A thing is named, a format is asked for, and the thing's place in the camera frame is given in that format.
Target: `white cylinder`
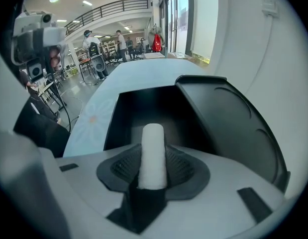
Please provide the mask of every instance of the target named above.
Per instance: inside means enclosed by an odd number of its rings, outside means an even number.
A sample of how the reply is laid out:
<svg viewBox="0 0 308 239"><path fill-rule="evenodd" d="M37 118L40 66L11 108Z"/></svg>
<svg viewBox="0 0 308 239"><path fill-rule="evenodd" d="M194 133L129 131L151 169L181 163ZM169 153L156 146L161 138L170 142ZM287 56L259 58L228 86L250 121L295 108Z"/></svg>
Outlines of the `white cylinder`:
<svg viewBox="0 0 308 239"><path fill-rule="evenodd" d="M160 124L148 124L143 128L138 188L158 190L166 187L164 128Z"/></svg>

